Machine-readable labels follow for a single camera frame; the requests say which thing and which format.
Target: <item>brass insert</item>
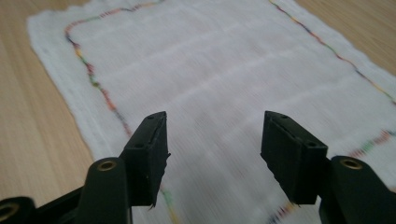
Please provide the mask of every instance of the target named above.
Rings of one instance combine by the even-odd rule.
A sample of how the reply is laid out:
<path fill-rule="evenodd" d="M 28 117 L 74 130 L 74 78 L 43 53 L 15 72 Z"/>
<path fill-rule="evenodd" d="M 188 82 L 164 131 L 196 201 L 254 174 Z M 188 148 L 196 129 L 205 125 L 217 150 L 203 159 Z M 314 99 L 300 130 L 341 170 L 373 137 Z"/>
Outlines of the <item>brass insert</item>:
<path fill-rule="evenodd" d="M 114 161 L 103 161 L 98 165 L 97 169 L 99 171 L 108 171 L 116 167 L 116 165 Z"/>
<path fill-rule="evenodd" d="M 341 164 L 345 165 L 349 169 L 360 170 L 361 168 L 363 168 L 363 166 L 360 163 L 358 163 L 357 161 L 350 160 L 350 159 L 343 159 L 340 162 L 341 162 Z"/>
<path fill-rule="evenodd" d="M 20 206 L 17 203 L 5 203 L 0 205 L 0 222 L 14 216 L 19 209 Z"/>

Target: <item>wooden surface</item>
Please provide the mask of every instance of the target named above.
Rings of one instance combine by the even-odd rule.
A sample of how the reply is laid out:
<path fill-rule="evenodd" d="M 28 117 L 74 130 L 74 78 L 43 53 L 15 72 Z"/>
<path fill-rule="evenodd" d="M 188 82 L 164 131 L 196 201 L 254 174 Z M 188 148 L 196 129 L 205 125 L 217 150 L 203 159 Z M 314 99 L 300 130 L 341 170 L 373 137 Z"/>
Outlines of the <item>wooden surface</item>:
<path fill-rule="evenodd" d="M 0 200 L 37 205 L 81 186 L 92 156 L 33 53 L 26 18 L 86 0 L 0 0 Z M 396 74 L 396 1 L 297 0 L 372 61 Z"/>

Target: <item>wood grain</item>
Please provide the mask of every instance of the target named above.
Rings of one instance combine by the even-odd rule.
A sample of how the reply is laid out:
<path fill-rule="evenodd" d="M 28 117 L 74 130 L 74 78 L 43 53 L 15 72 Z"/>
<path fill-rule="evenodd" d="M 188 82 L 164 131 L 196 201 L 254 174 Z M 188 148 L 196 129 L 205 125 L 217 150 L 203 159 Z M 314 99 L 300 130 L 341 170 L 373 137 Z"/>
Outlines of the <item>wood grain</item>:
<path fill-rule="evenodd" d="M 26 195 L 41 205 L 84 182 L 91 153 L 30 47 L 26 19 L 87 1 L 0 0 L 0 200 Z M 297 2 L 396 74 L 395 1 Z"/>

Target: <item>cloth napkin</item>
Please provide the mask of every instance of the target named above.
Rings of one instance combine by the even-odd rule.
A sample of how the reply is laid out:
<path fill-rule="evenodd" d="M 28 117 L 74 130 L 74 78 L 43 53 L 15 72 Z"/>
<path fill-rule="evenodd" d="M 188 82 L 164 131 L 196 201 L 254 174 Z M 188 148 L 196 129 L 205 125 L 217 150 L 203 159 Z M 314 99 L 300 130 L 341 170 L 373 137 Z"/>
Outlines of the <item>cloth napkin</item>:
<path fill-rule="evenodd" d="M 396 78 L 340 34 L 291 0 L 274 3 L 396 95 Z M 73 46 L 64 29 L 88 18 L 69 29 Z M 28 32 L 96 160 L 120 155 L 125 124 L 167 112 L 163 187 L 179 223 L 320 223 L 319 201 L 280 212 L 287 197 L 260 156 L 265 110 L 299 122 L 329 158 L 364 149 L 360 159 L 396 186 L 395 104 L 270 1 L 92 0 L 43 11 Z M 133 217 L 172 223 L 161 195 Z"/>

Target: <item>fabric texture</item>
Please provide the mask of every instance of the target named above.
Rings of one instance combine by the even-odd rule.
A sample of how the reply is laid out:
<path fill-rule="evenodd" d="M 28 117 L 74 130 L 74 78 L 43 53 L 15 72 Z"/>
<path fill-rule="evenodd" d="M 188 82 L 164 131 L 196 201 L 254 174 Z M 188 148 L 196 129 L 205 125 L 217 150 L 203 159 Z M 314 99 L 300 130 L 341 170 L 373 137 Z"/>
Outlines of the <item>fabric texture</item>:
<path fill-rule="evenodd" d="M 369 147 L 360 159 L 396 186 L 395 104 L 271 2 L 167 0 L 82 22 L 69 38 L 85 63 L 65 37 L 75 21 L 145 3 L 44 11 L 29 18 L 28 32 L 96 160 L 120 155 L 129 139 L 120 118 L 133 132 L 145 116 L 167 112 L 163 186 L 180 223 L 276 223 L 288 200 L 260 156 L 265 110 L 299 122 L 329 146 L 329 158 Z M 396 95 L 396 78 L 340 34 L 293 1 L 276 3 Z M 320 223 L 318 204 L 278 221 Z M 171 223 L 160 195 L 155 208 L 133 214 L 134 223 Z"/>

